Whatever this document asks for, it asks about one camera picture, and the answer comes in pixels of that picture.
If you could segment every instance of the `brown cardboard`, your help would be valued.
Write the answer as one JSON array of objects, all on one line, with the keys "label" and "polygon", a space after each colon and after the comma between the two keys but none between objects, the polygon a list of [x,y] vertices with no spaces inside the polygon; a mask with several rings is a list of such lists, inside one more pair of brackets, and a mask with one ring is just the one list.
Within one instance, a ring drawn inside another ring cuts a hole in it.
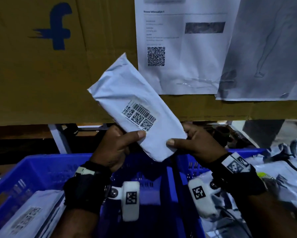
[{"label": "brown cardboard", "polygon": [[[32,38],[60,2],[65,50]],[[0,125],[112,122],[87,92],[124,52],[137,67],[134,0],[0,0]],[[162,96],[180,120],[297,119],[297,101],[222,102]]]}]

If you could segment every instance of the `hand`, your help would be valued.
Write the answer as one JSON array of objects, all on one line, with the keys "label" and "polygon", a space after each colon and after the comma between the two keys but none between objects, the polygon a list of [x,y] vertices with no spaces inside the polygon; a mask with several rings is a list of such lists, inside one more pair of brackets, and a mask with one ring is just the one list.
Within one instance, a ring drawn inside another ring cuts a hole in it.
[{"label": "hand", "polygon": [[187,139],[169,139],[166,144],[182,149],[194,156],[198,162],[210,163],[227,153],[218,142],[202,127],[190,123],[182,124]]},{"label": "hand", "polygon": [[111,172],[115,172],[123,165],[125,154],[129,153],[128,145],[145,136],[146,132],[142,130],[123,134],[120,128],[113,125],[106,131],[90,161],[109,167]]}]

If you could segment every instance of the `black cable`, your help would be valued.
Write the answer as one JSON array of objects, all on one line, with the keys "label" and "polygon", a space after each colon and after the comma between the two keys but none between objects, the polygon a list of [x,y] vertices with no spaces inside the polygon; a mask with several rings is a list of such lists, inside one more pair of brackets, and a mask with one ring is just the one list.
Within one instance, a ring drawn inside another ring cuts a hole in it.
[{"label": "black cable", "polygon": [[237,223],[238,225],[246,232],[246,234],[249,236],[249,238],[252,238],[252,236],[249,234],[249,232],[247,231],[247,229],[243,226],[243,224],[233,215],[231,214],[231,212],[227,211],[227,209],[221,207],[221,206],[216,206],[217,209],[223,210],[224,212],[226,212],[228,215],[230,215]]}]

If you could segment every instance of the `wrist tracker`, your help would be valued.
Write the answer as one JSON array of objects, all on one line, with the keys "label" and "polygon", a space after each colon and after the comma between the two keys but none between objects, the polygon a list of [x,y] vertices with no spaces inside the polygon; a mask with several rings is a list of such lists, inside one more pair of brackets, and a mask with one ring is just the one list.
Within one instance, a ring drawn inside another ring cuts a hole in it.
[{"label": "wrist tracker", "polygon": [[108,167],[91,161],[78,167],[75,175],[63,187],[67,208],[83,209],[99,215],[111,188],[111,175]]},{"label": "wrist tracker", "polygon": [[208,164],[214,184],[232,195],[260,195],[266,192],[255,168],[238,153],[227,153]]}]

